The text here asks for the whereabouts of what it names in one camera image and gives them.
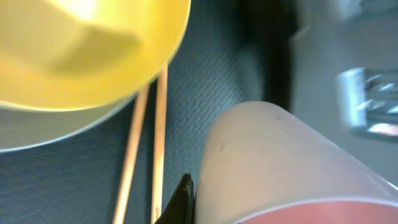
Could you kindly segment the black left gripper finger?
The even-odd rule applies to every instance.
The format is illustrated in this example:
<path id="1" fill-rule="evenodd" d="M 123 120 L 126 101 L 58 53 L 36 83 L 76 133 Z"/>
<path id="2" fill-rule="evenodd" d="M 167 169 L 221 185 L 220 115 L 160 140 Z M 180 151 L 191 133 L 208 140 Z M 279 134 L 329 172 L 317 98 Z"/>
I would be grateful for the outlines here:
<path id="1" fill-rule="evenodd" d="M 155 224 L 192 224 L 195 208 L 195 189 L 190 174 L 184 174 Z"/>

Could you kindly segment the pink cup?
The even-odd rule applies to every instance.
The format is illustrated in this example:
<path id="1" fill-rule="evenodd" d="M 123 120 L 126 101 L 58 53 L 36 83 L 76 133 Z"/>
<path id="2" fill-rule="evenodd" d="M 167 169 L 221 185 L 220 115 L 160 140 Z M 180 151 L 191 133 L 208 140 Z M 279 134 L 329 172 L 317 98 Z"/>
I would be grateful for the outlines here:
<path id="1" fill-rule="evenodd" d="M 210 129 L 195 223 L 396 223 L 397 188 L 279 106 L 250 101 Z"/>

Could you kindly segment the yellow bowl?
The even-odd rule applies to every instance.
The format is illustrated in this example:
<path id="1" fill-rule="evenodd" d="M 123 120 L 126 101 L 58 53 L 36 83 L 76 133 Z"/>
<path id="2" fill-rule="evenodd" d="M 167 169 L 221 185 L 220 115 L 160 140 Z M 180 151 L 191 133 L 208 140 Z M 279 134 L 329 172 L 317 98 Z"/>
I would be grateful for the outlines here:
<path id="1" fill-rule="evenodd" d="M 151 82 L 175 55 L 183 0 L 1 0 L 1 105 L 76 111 Z"/>

